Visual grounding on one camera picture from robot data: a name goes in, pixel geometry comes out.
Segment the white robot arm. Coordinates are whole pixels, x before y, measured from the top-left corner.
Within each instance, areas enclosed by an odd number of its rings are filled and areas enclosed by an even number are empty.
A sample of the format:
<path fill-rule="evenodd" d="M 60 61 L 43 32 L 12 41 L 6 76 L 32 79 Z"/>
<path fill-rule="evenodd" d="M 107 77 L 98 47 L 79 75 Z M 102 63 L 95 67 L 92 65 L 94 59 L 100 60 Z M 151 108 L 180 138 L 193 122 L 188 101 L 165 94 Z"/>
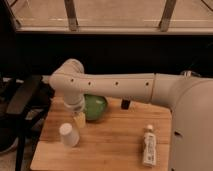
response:
<path fill-rule="evenodd" d="M 80 112 L 86 94 L 150 103 L 171 111 L 168 171 L 213 171 L 213 78 L 159 73 L 91 75 L 76 59 L 49 78 L 65 106 Z"/>

